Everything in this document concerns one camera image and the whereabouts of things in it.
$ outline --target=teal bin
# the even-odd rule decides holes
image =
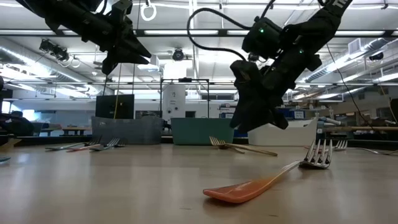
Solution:
[[[176,145],[211,145],[209,136],[232,143],[234,129],[227,118],[172,118],[173,142]]]

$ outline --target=white bin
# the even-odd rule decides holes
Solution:
[[[248,132],[249,144],[254,146],[309,146],[317,135],[318,119],[289,121],[285,130],[265,124]]]

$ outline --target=wooden table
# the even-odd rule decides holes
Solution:
[[[396,156],[334,152],[327,170],[294,169],[242,205],[202,190],[270,177],[303,159],[302,147],[265,147],[278,157],[213,146],[126,146],[49,153],[16,147],[0,167],[0,223],[387,224],[397,223]]]
[[[85,128],[85,127],[66,127],[62,128],[63,135],[68,136],[70,131],[74,131],[75,135],[84,135],[85,131],[91,131],[91,128]]]

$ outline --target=black box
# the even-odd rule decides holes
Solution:
[[[97,96],[95,116],[99,118],[114,118],[116,95]],[[134,119],[134,95],[119,95],[116,119]]]

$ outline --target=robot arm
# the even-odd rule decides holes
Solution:
[[[258,70],[252,62],[235,61],[232,69],[239,91],[239,101],[230,126],[242,132],[272,123],[285,129],[288,122],[276,106],[282,96],[295,88],[295,80],[307,68],[314,71],[321,64],[316,53],[334,37],[341,17],[352,0],[330,0],[307,22],[281,29],[268,18],[256,23],[243,40],[242,49],[273,58],[274,63]]]
[[[107,15],[93,14],[101,0],[17,0],[21,5],[43,17],[57,34],[60,25],[81,35],[84,42],[92,41],[100,51],[108,51],[102,72],[109,75],[118,63],[148,64],[144,57],[151,54],[137,40],[132,31],[130,14],[132,2],[120,0]]]

